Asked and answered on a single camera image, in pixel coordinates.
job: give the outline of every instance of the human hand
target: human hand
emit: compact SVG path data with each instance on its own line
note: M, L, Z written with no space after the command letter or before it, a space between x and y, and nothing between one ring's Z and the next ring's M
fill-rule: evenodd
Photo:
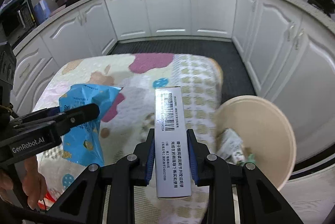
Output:
M46 187L45 178L37 170L37 158L33 156L24 160L24 167L27 171L22 181L22 189L28 196L28 205L31 209L35 209L39 200L43 200L48 189ZM10 177L0 170L0 197L7 202L9 198L6 190L13 189L13 182Z

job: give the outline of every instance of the microwave oven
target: microwave oven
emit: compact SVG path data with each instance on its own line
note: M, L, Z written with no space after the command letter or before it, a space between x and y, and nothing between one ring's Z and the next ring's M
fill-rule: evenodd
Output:
M0 38L13 49L36 27L31 0L11 0L0 12Z

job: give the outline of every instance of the white cabinet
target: white cabinet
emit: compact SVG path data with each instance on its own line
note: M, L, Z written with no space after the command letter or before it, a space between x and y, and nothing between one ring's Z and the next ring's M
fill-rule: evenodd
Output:
M294 48L266 99L289 119L297 162L334 143L335 36L304 15Z
M293 47L302 11L282 0L259 0L245 65L258 96L264 97Z
M74 9L41 32L42 39L59 66L100 54L94 48L83 24L84 19Z
M38 35L16 55L16 71L10 101L14 111L32 111L45 87L60 69Z
M231 38L236 0L191 0L192 35Z
M190 0L145 0L145 2L153 36L190 36Z
M151 37L144 0L105 1L118 40Z
M79 7L83 27L99 54L108 54L117 42L104 0L92 0Z
M258 0L237 0L232 41L242 60L245 60L246 49L251 40Z

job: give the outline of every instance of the blue polka dot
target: blue polka dot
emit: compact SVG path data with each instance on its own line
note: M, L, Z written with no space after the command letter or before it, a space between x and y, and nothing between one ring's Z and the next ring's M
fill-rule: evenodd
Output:
M74 177L73 175L70 175L70 174L66 174L64 177L63 177L63 186L65 189L67 189L72 182L74 182Z
M160 78L153 82L152 86L154 89L165 87L168 84L169 80L167 78Z

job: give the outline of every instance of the dark floor mat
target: dark floor mat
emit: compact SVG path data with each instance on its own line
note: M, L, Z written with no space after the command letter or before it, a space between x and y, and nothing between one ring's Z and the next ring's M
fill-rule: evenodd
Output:
M169 39L118 43L110 54L195 54L216 60L223 70L222 102L240 95L255 95L246 68L232 42Z

